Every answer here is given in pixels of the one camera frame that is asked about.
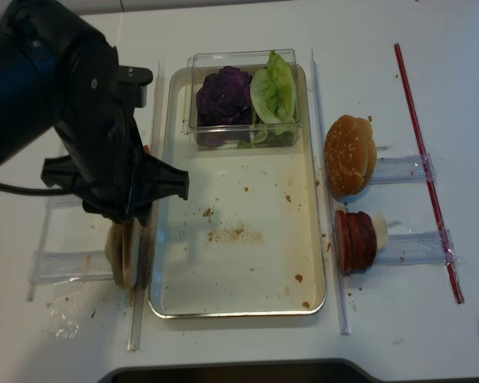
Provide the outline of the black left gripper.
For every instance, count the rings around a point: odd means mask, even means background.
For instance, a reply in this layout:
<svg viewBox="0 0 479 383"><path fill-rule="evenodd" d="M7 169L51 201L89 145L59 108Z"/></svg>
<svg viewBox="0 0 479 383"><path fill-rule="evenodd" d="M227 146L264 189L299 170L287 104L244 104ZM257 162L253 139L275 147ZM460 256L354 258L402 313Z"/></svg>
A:
<svg viewBox="0 0 479 383"><path fill-rule="evenodd" d="M45 160L42 181L78 196L85 211L117 223L147 225L152 203L188 198L189 174L149 155L122 107L56 124L65 156Z"/></svg>

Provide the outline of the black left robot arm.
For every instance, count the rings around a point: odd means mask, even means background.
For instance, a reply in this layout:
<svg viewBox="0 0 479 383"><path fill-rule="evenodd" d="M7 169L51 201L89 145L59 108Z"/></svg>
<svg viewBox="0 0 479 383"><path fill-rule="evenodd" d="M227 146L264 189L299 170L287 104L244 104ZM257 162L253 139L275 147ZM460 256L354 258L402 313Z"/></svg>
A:
<svg viewBox="0 0 479 383"><path fill-rule="evenodd" d="M66 155L45 160L44 188L0 192L75 195L88 213L142 225L154 201L187 199L188 173L148 154L134 119L152 80L60 2L11 2L0 20L0 166L49 129Z"/></svg>

